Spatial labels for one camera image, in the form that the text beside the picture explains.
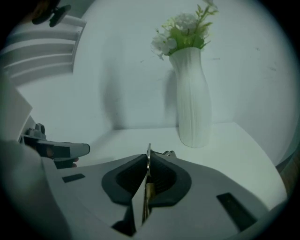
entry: flower bouquet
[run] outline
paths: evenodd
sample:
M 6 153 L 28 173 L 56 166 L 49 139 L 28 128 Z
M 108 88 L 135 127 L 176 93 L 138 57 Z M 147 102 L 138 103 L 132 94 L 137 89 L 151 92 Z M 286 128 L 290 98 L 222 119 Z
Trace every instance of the flower bouquet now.
M 211 101 L 208 85 L 201 66 L 201 49 L 209 42 L 206 22 L 209 15 L 218 12 L 213 0 L 203 0 L 207 6 L 199 5 L 196 14 L 180 14 L 170 18 L 162 28 L 156 29 L 152 40 L 152 51 L 162 60 L 169 60 L 177 78 L 177 112 L 181 141 L 193 148 L 209 142 L 211 130 Z

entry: white shelf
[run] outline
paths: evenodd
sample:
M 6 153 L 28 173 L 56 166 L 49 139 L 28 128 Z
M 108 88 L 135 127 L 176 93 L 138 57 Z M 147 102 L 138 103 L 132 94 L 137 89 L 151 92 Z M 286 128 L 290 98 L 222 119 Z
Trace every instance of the white shelf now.
M 145 154 L 175 151 L 178 158 L 219 170 L 256 195 L 268 209 L 286 200 L 283 182 L 261 147 L 236 123 L 215 124 L 208 146 L 193 149 L 179 139 L 176 128 L 114 130 L 91 144 L 78 166 L 94 165 Z

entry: white table surface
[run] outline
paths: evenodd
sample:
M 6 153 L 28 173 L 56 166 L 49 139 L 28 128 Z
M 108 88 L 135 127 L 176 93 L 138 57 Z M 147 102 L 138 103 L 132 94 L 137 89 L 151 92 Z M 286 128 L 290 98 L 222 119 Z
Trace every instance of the white table surface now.
M 91 144 L 78 167 L 157 152 L 175 151 L 180 159 L 211 167 L 256 195 L 270 210 L 286 200 L 284 184 L 261 147 L 236 123 L 213 125 L 210 143 L 199 149 L 185 146 L 177 128 L 114 130 Z

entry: white corner wall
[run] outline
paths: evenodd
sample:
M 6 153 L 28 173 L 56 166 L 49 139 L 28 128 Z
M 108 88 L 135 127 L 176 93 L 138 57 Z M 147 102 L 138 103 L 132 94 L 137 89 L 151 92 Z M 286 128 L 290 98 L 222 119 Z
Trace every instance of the white corner wall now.
M 213 121 L 237 122 L 276 165 L 292 151 L 299 119 L 300 73 L 293 49 L 259 3 L 214 2 L 220 12 L 211 18 L 211 43 L 202 53 Z M 87 25 L 73 75 L 20 87 L 48 138 L 91 143 L 111 128 L 176 126 L 174 72 L 168 58 L 161 61 L 151 52 L 150 43 L 156 27 L 180 12 L 194 12 L 197 4 L 203 5 L 95 1 L 83 16 Z

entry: white vase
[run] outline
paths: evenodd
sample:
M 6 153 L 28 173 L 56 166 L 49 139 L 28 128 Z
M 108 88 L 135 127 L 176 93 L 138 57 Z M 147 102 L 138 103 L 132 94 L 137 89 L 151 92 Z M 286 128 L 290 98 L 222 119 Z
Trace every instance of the white vase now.
M 201 50 L 181 49 L 170 56 L 177 78 L 179 135 L 183 144 L 200 148 L 211 132 L 211 101 L 201 66 Z

